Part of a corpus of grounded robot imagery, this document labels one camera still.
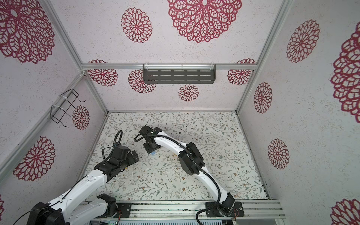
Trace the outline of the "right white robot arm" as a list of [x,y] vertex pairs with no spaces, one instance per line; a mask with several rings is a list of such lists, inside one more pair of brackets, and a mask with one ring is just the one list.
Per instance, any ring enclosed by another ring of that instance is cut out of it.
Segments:
[[193,142],[184,143],[178,141],[170,137],[162,129],[149,126],[143,126],[139,134],[134,138],[135,142],[141,140],[145,140],[143,146],[148,153],[164,147],[178,157],[182,169],[188,175],[194,176],[200,181],[213,197],[215,203],[207,207],[209,211],[216,210],[223,216],[231,214],[235,204],[234,197],[211,175],[205,165],[203,156]]

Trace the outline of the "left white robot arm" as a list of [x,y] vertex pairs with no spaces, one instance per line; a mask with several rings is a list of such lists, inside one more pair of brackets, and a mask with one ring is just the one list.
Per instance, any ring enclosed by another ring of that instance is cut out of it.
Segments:
[[114,147],[105,160],[68,191],[48,203],[36,204],[30,211],[27,224],[84,225],[99,216],[115,217],[119,212],[116,199],[107,194],[97,196],[85,206],[80,204],[95,190],[138,161],[136,151],[122,145]]

